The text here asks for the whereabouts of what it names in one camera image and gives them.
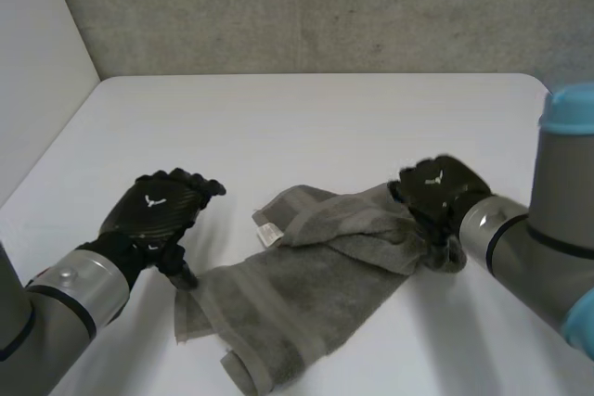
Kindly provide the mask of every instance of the cloth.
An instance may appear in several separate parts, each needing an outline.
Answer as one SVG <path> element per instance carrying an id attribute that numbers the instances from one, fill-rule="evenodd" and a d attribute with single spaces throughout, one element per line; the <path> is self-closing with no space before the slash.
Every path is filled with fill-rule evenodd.
<path id="1" fill-rule="evenodd" d="M 212 269 L 198 289 L 179 291 L 175 335 L 216 333 L 221 361 L 246 396 L 264 396 L 339 348 L 418 265 L 462 269 L 455 240 L 431 247 L 387 186 L 336 195 L 292 187 L 253 215 L 284 235 L 233 266 Z"/>

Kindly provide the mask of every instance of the black glove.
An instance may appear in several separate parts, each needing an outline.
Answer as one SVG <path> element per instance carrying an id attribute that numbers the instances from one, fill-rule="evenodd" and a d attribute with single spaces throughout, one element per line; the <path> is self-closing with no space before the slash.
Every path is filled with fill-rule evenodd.
<path id="1" fill-rule="evenodd" d="M 110 258 L 129 284 L 142 269 L 156 265 L 176 287 L 194 288 L 198 280 L 177 242 L 210 199 L 225 193 L 219 182 L 181 169 L 141 176 L 101 225 L 98 241 L 80 249 Z"/>
<path id="2" fill-rule="evenodd" d="M 459 236 L 466 212 L 490 197 L 489 186 L 462 162 L 447 155 L 420 161 L 388 183 L 395 200 L 405 204 L 436 246 Z"/>

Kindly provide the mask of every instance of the table surface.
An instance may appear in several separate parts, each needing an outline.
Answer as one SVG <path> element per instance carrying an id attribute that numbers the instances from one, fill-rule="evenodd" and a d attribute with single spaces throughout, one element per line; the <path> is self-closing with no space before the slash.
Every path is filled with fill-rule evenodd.
<path id="1" fill-rule="evenodd" d="M 22 281 L 96 237 L 144 173 L 216 178 L 183 243 L 202 271 L 262 249 L 253 210 L 308 184 L 357 192 L 451 153 L 502 195 L 530 198 L 545 94 L 520 74 L 114 78 L 100 84 L 0 210 Z M 216 337 L 176 345 L 174 289 L 156 271 L 54 395 L 232 395 Z M 590 395 L 588 360 L 475 263 L 411 277 L 338 351 L 285 395 Z"/>

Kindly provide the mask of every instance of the white label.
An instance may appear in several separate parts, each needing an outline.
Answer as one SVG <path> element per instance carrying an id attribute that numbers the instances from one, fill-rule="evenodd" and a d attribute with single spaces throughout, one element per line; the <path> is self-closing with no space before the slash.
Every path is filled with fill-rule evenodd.
<path id="1" fill-rule="evenodd" d="M 257 233 L 265 248 L 270 248 L 275 241 L 281 239 L 284 235 L 274 223 L 266 223 L 258 226 Z"/>

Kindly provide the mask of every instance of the gray wall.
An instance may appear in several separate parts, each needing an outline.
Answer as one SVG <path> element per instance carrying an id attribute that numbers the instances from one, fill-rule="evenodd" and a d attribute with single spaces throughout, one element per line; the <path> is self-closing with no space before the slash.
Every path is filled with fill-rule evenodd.
<path id="1" fill-rule="evenodd" d="M 66 0 L 101 77 L 518 71 L 594 80 L 594 0 Z"/>

